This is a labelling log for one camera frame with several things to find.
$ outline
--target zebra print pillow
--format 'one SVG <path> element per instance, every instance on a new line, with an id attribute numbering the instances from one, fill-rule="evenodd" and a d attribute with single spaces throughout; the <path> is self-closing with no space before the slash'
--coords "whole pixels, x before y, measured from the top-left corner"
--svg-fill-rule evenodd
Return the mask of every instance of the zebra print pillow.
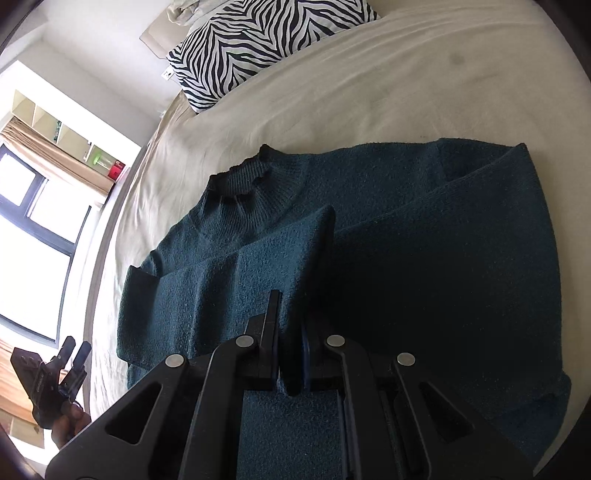
<path id="1" fill-rule="evenodd" d="M 294 52 L 378 18 L 366 0 L 236 0 L 171 51 L 168 61 L 199 113 Z"/>

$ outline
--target wall outlet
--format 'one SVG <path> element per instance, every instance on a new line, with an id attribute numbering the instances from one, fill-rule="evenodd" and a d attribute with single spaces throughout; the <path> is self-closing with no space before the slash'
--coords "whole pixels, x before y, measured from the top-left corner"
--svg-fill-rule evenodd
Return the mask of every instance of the wall outlet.
<path id="1" fill-rule="evenodd" d="M 169 66 L 162 74 L 162 78 L 164 80 L 170 80 L 173 75 L 174 75 L 174 69 L 171 66 Z"/>

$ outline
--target storage cubby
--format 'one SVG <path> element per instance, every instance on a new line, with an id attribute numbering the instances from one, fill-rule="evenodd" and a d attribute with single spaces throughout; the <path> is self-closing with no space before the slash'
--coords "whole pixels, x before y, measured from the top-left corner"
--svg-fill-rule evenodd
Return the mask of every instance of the storage cubby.
<path id="1" fill-rule="evenodd" d="M 50 142 L 56 143 L 60 127 L 61 122 L 56 117 L 47 113 L 39 105 L 35 106 L 33 130 L 43 135 Z"/>
<path id="2" fill-rule="evenodd" d="M 60 147 L 64 152 L 105 177 L 109 176 L 111 167 L 116 163 L 118 172 L 112 173 L 113 179 L 116 180 L 122 169 L 125 168 L 125 165 L 115 157 L 109 155 L 67 125 L 64 125 L 18 90 L 14 92 L 12 114 L 44 138 Z"/>
<path id="3" fill-rule="evenodd" d="M 12 103 L 12 113 L 21 122 L 29 127 L 33 126 L 33 115 L 35 114 L 35 103 L 25 97 L 21 92 L 14 92 L 14 101 Z"/>
<path id="4" fill-rule="evenodd" d="M 90 151 L 91 144 L 67 125 L 62 125 L 57 138 L 57 146 L 76 160 L 84 161 Z"/>

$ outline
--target white bed sheet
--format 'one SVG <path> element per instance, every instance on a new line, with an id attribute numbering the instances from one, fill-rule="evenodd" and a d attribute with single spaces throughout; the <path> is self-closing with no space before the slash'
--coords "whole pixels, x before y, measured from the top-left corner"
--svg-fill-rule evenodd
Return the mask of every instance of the white bed sheet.
<path id="1" fill-rule="evenodd" d="M 263 143 L 319 153 L 463 137 L 525 142 L 540 176 L 558 245 L 564 369 L 573 382 L 564 426 L 541 465 L 568 434 L 591 393 L 591 85 L 532 0 L 371 3 L 381 20 L 282 60 L 199 116 L 182 96 L 175 100 L 131 187 L 103 272 L 94 417 L 126 391 L 126 365 L 115 355 L 126 270 L 199 201 L 211 174 Z"/>

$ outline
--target sweater collar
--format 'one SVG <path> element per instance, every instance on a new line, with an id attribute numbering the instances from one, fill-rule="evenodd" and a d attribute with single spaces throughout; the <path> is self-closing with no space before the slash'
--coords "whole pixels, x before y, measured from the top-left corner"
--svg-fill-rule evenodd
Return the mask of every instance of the sweater collar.
<path id="1" fill-rule="evenodd" d="M 279 220 L 306 181 L 306 155 L 286 155 L 263 145 L 229 171 L 212 175 L 189 216 L 212 239 L 248 239 Z"/>

